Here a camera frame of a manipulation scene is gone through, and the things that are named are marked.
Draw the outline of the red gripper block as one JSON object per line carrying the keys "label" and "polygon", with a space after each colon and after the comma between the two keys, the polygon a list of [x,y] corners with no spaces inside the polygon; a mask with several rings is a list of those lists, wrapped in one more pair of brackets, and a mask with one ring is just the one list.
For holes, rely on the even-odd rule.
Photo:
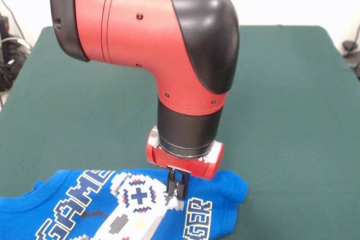
{"label": "red gripper block", "polygon": [[224,152],[224,144],[214,141],[210,151],[200,157],[178,157],[162,149],[159,141],[157,126],[154,126],[146,143],[147,161],[156,166],[168,169],[166,193],[174,195],[176,190],[176,170],[181,172],[181,180],[177,184],[177,199],[186,198],[188,190],[189,173],[195,177],[211,180],[217,173]]}

